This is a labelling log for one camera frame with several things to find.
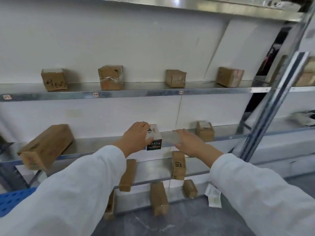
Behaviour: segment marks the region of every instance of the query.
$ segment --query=gray floor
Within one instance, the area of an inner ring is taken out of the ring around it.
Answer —
[[[315,198],[315,174],[287,181]],[[171,204],[165,216],[154,217],[151,209],[118,215],[113,221],[101,220],[92,235],[254,235],[224,196],[221,201],[222,209],[208,207],[207,198],[201,197]]]

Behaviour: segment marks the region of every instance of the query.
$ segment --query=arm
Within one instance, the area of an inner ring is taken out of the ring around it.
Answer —
[[[176,147],[211,168],[210,179],[256,235],[314,235],[315,200],[270,169],[223,154],[196,135],[178,130]]]
[[[115,146],[81,157],[44,180],[31,196],[0,219],[0,235],[91,235],[126,170],[125,158],[152,141],[145,140],[148,128],[147,123],[135,123]]]

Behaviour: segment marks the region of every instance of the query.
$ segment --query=blue perforated basket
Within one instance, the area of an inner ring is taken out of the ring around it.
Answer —
[[[7,215],[19,202],[33,194],[36,189],[37,187],[34,187],[26,190],[0,194],[0,217]]]

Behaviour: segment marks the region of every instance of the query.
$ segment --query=white long-sleeve shirt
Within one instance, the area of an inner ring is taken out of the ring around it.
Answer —
[[[90,236],[125,170],[115,146],[76,160],[0,219],[0,235]],[[224,154],[210,179],[256,235],[314,235],[315,200],[274,171]]]

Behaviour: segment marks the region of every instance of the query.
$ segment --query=shelf label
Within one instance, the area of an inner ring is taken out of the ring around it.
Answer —
[[[11,100],[12,99],[10,94],[2,95],[2,97],[4,98],[4,100]]]

